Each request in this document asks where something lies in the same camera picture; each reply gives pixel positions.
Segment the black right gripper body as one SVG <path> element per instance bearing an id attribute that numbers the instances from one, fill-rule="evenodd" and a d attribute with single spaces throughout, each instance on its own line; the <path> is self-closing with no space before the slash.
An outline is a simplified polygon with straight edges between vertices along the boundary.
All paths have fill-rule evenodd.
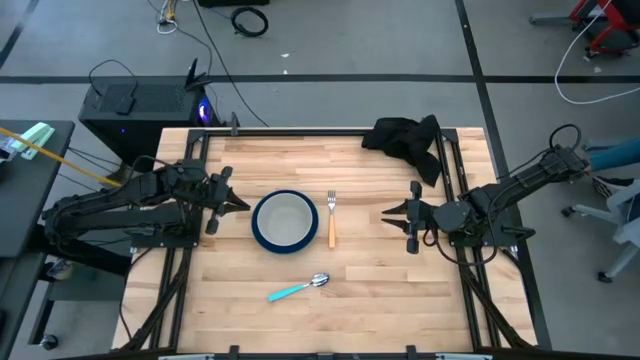
<path id="1" fill-rule="evenodd" d="M 418 232 L 423 230 L 422 242 L 427 247 L 433 247 L 435 240 L 428 242 L 427 234 L 435 227 L 433 207 L 421 200 L 422 186 L 418 181 L 410 182 L 411 197 L 407 200 L 407 219 L 409 221 L 407 252 L 418 253 Z"/>

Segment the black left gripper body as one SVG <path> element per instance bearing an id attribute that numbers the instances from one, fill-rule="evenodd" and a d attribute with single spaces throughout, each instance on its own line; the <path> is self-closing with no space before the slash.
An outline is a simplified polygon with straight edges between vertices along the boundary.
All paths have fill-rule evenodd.
<path id="1" fill-rule="evenodd" d="M 203 207 L 211 209 L 211 216 L 205 227 L 206 234 L 215 234 L 218 231 L 220 218 L 226 214 L 227 200 L 230 186 L 228 180 L 233 169 L 224 167 L 220 174 L 212 173 L 207 182 L 207 190 L 204 194 Z"/>

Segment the dark blue plate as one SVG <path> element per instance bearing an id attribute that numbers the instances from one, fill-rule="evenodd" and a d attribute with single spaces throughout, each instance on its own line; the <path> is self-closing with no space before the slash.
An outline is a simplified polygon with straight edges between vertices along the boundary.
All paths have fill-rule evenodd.
<path id="1" fill-rule="evenodd" d="M 311 209 L 312 212 L 312 218 L 313 218 L 313 223 L 311 225 L 311 229 L 309 230 L 309 232 L 307 233 L 306 237 L 301 240 L 300 242 L 291 245 L 291 246 L 277 246 L 274 245 L 272 243 L 269 243 L 260 233 L 259 229 L 258 229 L 258 225 L 257 225 L 257 217 L 258 217 L 258 212 L 260 211 L 261 206 L 264 204 L 264 202 L 269 199 L 270 197 L 279 194 L 279 193 L 292 193 L 295 195 L 300 196 L 302 199 L 304 199 L 306 201 L 306 203 L 308 204 L 309 208 Z M 272 253 L 276 253 L 276 254 L 291 254 L 291 253 L 295 253 L 298 252 L 300 250 L 302 250 L 303 248 L 305 248 L 307 245 L 309 245 L 311 243 L 311 241 L 314 239 L 314 237 L 317 234 L 319 228 L 319 214 L 318 214 L 318 210 L 316 208 L 316 206 L 314 205 L 314 203 L 310 200 L 309 197 L 307 197 L 306 195 L 304 195 L 303 193 L 300 193 L 298 191 L 294 191 L 294 190 L 278 190 L 278 191 L 274 191 L 270 194 L 268 194 L 267 196 L 265 196 L 263 199 L 261 199 L 259 201 L 259 203 L 256 205 L 253 214 L 252 214 L 252 218 L 251 218 L 251 230 L 253 233 L 254 238 L 256 239 L 256 241 L 266 250 L 272 252 Z"/>

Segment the grey bowl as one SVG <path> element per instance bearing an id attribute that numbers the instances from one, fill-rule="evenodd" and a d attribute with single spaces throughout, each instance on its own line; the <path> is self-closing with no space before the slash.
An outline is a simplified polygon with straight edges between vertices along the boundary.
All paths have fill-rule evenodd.
<path id="1" fill-rule="evenodd" d="M 258 212 L 261 235 L 277 246 L 291 246 L 303 240 L 313 223 L 312 212 L 300 196 L 279 193 L 267 199 Z"/>

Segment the fork with orange handle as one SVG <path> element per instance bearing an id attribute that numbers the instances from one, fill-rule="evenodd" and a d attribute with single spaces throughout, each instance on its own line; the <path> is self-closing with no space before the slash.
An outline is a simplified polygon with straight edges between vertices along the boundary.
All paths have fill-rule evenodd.
<path id="1" fill-rule="evenodd" d="M 336 227 L 335 227 L 335 207 L 336 207 L 336 191 L 328 191 L 328 209 L 329 209 L 329 229 L 328 244 L 333 249 L 336 246 Z"/>

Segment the spoon with teal handle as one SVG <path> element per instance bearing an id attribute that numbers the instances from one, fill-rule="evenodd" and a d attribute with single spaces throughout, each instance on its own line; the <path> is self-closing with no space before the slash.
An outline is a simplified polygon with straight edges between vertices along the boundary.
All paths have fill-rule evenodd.
<path id="1" fill-rule="evenodd" d="M 308 283 L 295 285 L 293 287 L 286 288 L 278 292 L 272 293 L 267 297 L 267 300 L 269 302 L 275 302 L 308 287 L 322 287 L 329 282 L 329 279 L 330 279 L 330 276 L 328 273 L 317 273 L 311 278 L 311 280 Z"/>

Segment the black cloth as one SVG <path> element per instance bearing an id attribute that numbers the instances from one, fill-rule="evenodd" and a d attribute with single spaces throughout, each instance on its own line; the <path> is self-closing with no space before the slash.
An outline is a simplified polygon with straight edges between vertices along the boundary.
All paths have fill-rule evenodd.
<path id="1" fill-rule="evenodd" d="M 380 150 L 389 157 L 404 160 L 416 168 L 425 184 L 434 187 L 441 163 L 429 148 L 439 135 L 440 125 L 435 115 L 428 115 L 420 122 L 403 117 L 384 117 L 364 134 L 361 147 Z"/>

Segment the black computer tower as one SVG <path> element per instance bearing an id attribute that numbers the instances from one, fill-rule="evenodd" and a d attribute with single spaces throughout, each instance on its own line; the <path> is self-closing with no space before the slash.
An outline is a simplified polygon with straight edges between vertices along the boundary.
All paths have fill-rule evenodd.
<path id="1" fill-rule="evenodd" d="M 154 156 L 165 128 L 221 125 L 204 87 L 184 90 L 186 76 L 101 82 L 87 92 L 79 120 L 127 165 L 141 155 Z M 128 115 L 119 115 L 116 107 L 127 96 L 135 104 Z"/>

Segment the black antenna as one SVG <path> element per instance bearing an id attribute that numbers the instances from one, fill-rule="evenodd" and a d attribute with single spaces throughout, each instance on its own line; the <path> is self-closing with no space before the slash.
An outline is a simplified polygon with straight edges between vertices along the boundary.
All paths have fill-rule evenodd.
<path id="1" fill-rule="evenodd" d="M 197 64 L 198 59 L 195 58 L 192 61 L 191 66 L 189 67 L 184 84 L 184 90 L 186 92 L 202 90 L 205 85 L 209 84 L 208 74 L 206 72 L 202 72 L 199 74 L 196 73 Z"/>

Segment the black side desk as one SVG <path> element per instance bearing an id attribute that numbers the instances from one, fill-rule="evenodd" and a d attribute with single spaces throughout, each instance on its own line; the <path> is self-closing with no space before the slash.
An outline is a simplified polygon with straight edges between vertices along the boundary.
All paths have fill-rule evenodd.
<path id="1" fill-rule="evenodd" d="M 38 220 L 60 163 L 37 155 L 0 164 L 0 360 L 8 360 L 46 254 Z"/>

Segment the mint green stapler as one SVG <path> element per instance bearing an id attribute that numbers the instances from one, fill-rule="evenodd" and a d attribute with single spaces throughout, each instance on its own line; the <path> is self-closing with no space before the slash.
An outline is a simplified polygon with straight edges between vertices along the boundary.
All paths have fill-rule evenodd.
<path id="1" fill-rule="evenodd" d="M 20 137 L 33 145 L 43 147 L 54 132 L 55 129 L 52 126 L 43 122 L 38 122 L 36 125 L 22 133 Z M 18 140 L 14 140 L 11 143 L 10 150 L 12 151 L 13 156 L 19 155 L 25 160 L 32 160 L 38 153 L 37 150 Z"/>

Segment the grey office chair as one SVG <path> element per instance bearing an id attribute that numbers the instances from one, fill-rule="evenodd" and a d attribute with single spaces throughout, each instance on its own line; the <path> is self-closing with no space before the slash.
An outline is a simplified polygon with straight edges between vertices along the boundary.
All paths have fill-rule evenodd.
<path id="1" fill-rule="evenodd" d="M 640 253 L 640 182 L 619 190 L 606 200 L 606 210 L 576 204 L 561 210 L 564 217 L 574 213 L 592 216 L 616 226 L 612 239 L 624 245 L 623 251 L 606 271 L 597 274 L 598 280 L 611 283 L 626 265 Z"/>

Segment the person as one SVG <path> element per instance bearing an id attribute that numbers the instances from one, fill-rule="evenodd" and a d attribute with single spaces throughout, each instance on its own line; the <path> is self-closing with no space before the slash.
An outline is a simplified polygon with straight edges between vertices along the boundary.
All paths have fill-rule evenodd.
<path id="1" fill-rule="evenodd" d="M 625 167 L 640 163 L 640 137 L 626 140 L 617 145 L 609 146 L 591 155 L 590 171 L 598 172 L 617 167 Z M 608 198 L 636 183 L 638 178 L 607 178 L 594 176 L 592 184 L 597 193 Z"/>

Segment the red and black cart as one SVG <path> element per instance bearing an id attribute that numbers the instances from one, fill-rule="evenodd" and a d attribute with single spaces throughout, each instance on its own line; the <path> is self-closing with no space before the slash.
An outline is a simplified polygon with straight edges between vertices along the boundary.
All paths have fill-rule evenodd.
<path id="1" fill-rule="evenodd" d="M 627 55 L 640 47 L 640 0 L 579 0 L 568 15 L 533 14 L 532 25 L 570 25 L 588 40 L 587 58 Z"/>

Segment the black metal table frame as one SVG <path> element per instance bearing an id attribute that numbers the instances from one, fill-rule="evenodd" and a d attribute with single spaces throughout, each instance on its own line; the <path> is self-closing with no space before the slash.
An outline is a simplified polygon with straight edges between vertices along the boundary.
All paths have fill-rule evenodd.
<path id="1" fill-rule="evenodd" d="M 520 272 L 508 256 L 465 267 L 435 247 L 407 253 L 405 235 L 382 219 L 408 196 L 416 172 L 362 148 L 362 135 L 359 128 L 165 130 L 160 160 L 199 158 L 211 172 L 231 166 L 235 192 L 251 205 L 277 190 L 303 193 L 319 228 L 301 251 L 277 255 L 255 240 L 249 213 L 234 213 L 189 253 L 150 251 L 128 279 L 114 345 L 142 326 L 180 266 L 187 280 L 146 348 L 207 360 L 437 360 L 534 343 Z M 333 249 L 329 190 L 336 191 Z M 267 300 L 317 273 L 329 282 Z"/>

